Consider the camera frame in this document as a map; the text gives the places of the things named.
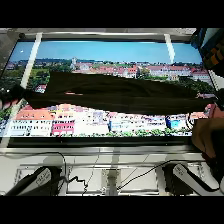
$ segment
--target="blue sky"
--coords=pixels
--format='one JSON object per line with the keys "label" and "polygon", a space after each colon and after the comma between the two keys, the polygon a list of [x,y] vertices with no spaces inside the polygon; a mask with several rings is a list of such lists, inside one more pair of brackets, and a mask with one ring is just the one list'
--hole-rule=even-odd
{"label": "blue sky", "polygon": [[[34,42],[18,42],[10,61],[28,60]],[[174,62],[199,64],[200,54],[190,44],[172,43]],[[37,59],[90,59],[109,61],[147,61],[171,63],[166,43],[147,42],[100,42],[100,41],[44,41],[41,42]]]}

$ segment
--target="large screen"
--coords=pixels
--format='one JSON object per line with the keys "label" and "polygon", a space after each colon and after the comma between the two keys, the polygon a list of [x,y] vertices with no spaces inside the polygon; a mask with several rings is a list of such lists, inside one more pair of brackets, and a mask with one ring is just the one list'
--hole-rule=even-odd
{"label": "large screen", "polygon": [[[0,90],[20,84],[34,42],[18,42],[1,77]],[[191,86],[204,96],[214,94],[199,52],[190,44],[107,41],[43,41],[28,80],[28,89],[43,93],[50,71],[104,74],[127,79]],[[102,111],[61,104],[34,110],[25,100],[15,116],[11,109],[0,112],[1,137],[145,137],[190,136],[195,119],[205,111],[170,116],[148,116]]]}

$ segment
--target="black trousers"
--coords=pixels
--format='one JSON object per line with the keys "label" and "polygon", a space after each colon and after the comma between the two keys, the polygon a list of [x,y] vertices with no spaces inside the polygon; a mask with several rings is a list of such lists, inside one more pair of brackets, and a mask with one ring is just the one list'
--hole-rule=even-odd
{"label": "black trousers", "polygon": [[25,99],[34,109],[67,103],[112,112],[172,115],[203,111],[213,103],[196,95],[191,89],[159,81],[51,72],[45,93],[28,91]]}

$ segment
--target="screen bezel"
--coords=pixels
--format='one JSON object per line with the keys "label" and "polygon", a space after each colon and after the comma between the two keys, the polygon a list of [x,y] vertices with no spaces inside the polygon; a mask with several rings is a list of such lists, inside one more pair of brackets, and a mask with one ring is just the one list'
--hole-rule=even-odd
{"label": "screen bezel", "polygon": [[[42,38],[45,41],[105,41],[105,42],[155,42],[166,43],[165,37],[162,39],[127,39],[126,38]],[[172,40],[172,43],[190,44],[190,41]],[[12,52],[5,64],[1,76],[4,74],[6,66],[18,42],[35,42],[34,38],[17,40]],[[191,136],[148,136],[148,137],[10,137],[8,148],[74,148],[74,147],[130,147],[130,146],[177,146],[192,145]]]}

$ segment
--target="television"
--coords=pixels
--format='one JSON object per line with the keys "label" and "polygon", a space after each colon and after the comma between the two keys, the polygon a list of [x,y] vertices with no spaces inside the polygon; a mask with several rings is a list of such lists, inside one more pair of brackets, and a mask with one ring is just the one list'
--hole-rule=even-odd
{"label": "television", "polygon": [[[0,91],[20,84],[26,74],[34,40],[19,40],[2,73]],[[43,40],[39,44],[26,88],[44,93],[50,71],[103,74],[191,85],[204,96],[215,92],[198,50],[190,43],[141,40]],[[191,114],[141,115],[61,104],[34,110],[24,99],[18,113],[1,111],[0,137],[9,147],[66,147],[190,144],[195,120]]]}

